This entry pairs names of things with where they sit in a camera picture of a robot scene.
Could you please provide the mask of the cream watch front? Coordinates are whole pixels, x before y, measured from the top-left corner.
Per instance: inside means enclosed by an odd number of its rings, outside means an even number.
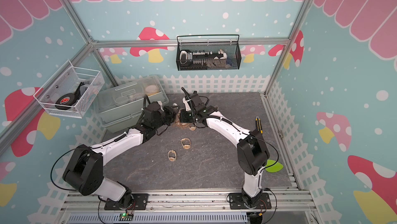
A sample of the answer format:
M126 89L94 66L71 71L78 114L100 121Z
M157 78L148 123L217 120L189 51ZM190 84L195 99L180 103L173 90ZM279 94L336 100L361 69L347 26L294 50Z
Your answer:
M171 162L176 161L176 159L177 159L176 151L170 150L170 151L167 153L167 157L168 157L168 160L171 161Z

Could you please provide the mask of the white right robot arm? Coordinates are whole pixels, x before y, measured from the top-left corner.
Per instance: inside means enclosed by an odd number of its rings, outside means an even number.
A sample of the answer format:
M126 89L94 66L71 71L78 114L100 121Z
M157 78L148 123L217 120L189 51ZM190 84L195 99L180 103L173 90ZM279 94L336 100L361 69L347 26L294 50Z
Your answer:
M182 88L185 106L191 110L194 124L204 125L230 141L237 149L237 159L245 173L242 193L253 200L262 194L261 179L270 154L262 133L244 129L213 106L202 102L196 91L192 94Z

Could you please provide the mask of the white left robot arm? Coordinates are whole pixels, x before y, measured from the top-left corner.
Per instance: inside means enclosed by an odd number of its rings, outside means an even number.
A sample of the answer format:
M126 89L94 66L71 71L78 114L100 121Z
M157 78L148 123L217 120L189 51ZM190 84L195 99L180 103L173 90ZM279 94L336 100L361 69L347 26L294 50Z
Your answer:
M84 196L96 195L101 200L116 202L121 209L129 208L134 203L131 190L104 177L103 167L127 150L159 136L159 128L169 127L175 121L177 109L177 106L152 102L144 108L138 123L128 131L91 147L78 146L64 171L63 180Z

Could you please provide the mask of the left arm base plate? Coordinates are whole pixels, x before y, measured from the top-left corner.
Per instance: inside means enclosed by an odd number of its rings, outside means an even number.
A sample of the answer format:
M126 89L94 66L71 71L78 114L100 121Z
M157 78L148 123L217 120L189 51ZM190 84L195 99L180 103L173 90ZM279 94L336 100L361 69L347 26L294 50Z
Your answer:
M104 209L106 211L115 210L146 210L148 204L149 194L132 194L127 193L119 201L108 199L105 203Z

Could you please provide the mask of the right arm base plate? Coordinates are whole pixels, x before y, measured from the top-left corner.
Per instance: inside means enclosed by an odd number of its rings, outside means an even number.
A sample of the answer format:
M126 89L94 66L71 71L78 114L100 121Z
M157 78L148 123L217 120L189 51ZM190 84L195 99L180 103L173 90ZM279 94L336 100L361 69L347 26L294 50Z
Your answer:
M232 210L270 210L272 205L268 193L260 193L251 198L245 193L230 193L226 201Z

